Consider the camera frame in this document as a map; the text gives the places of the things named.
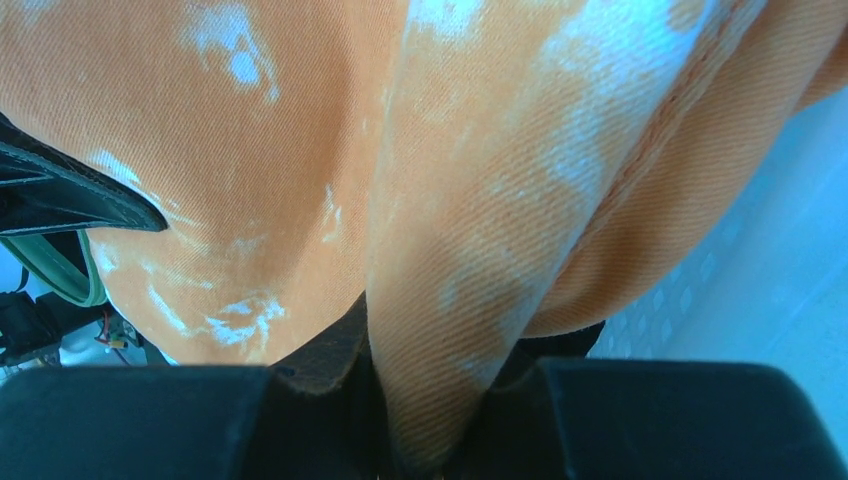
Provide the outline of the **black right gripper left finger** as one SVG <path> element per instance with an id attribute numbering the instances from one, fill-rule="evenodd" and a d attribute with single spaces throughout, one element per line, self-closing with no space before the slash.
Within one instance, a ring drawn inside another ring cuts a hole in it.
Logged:
<path id="1" fill-rule="evenodd" d="M 84 366 L 1 389 L 5 479 L 374 479 L 367 307 L 276 364 Z"/>

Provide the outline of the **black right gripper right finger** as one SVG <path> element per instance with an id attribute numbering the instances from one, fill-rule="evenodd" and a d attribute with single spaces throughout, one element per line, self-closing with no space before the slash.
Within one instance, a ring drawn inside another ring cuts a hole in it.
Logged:
<path id="1" fill-rule="evenodd" d="M 525 339 L 448 479 L 843 479 L 806 394 L 752 363 L 591 359 L 599 329 Z"/>

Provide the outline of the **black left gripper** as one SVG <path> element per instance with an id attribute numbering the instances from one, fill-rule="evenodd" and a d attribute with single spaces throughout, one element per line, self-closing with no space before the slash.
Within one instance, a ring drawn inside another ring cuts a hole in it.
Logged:
<path id="1" fill-rule="evenodd" d="M 161 232 L 154 205 L 118 181 L 43 144 L 1 118 L 1 235 L 16 237 L 91 228 Z M 110 303 L 80 307 L 56 293 L 33 300 L 1 294 L 1 366 L 56 352 L 63 338 L 112 314 Z"/>

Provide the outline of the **orange item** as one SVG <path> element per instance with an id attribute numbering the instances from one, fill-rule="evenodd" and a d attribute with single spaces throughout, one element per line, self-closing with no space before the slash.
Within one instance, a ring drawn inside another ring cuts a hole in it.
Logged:
<path id="1" fill-rule="evenodd" d="M 167 221 L 88 231 L 117 311 L 180 364 L 269 364 L 365 297 L 414 471 L 846 82 L 843 1 L 1 5 L 3 116 Z"/>

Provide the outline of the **green hard-shell suitcase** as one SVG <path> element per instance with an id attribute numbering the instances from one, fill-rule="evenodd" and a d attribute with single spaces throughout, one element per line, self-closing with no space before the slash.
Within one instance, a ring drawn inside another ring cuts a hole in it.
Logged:
<path id="1" fill-rule="evenodd" d="M 108 303 L 85 231 L 2 237 L 1 244 L 60 298 L 80 307 Z"/>

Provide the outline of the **white perforated plastic basket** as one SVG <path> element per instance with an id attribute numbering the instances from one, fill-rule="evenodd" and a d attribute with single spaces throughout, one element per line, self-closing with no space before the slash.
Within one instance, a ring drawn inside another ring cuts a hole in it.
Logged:
<path id="1" fill-rule="evenodd" d="M 605 323 L 596 358 L 774 366 L 847 449 L 847 94 L 795 115 L 714 229 Z"/>

